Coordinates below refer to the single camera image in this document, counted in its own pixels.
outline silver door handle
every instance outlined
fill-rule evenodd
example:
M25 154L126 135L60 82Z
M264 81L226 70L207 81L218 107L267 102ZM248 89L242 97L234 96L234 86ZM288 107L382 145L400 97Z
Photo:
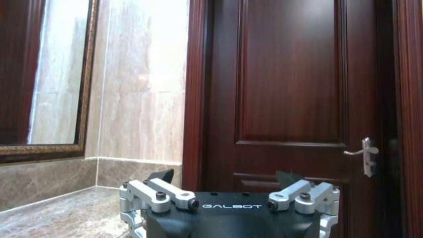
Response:
M346 155L360 155L363 154L363 170L364 174L371 177L375 174L376 162L374 159L374 155L379 153L379 149L376 147L371 147L372 141L370 138L363 139L362 145L363 149L355 152L344 151Z
M368 147L368 148L362 149L362 150L355 151L355 152L350 152L347 150L344 151L346 155L359 155L359 154L364 154L364 153L378 154L379 149L376 147Z

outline marble wall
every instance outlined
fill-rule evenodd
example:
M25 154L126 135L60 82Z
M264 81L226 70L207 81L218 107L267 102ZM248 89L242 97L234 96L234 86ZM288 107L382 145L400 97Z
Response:
M170 167L180 177L188 7L190 0L100 3L86 153L99 158L98 185Z
M74 144L88 0L47 0L28 144Z
M0 211L95 186L96 160L0 166Z

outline mirror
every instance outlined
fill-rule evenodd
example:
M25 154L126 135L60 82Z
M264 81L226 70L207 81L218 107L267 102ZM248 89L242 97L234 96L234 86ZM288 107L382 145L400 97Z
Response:
M96 5L0 0L1 161L83 155Z

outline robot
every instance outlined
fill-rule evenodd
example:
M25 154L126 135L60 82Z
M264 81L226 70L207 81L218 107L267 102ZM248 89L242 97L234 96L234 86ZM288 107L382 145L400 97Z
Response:
M278 174L286 188L270 194L184 191L171 184L174 170L123 183L120 218L131 236L328 238L339 217L339 189Z

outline wooden door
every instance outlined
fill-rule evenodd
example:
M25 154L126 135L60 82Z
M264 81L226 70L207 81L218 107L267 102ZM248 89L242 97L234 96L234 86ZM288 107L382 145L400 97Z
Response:
M203 189L276 191L275 171L340 187L334 237L379 234L362 139L379 138L374 0L215 0Z
M0 144L27 144L45 0L0 0Z

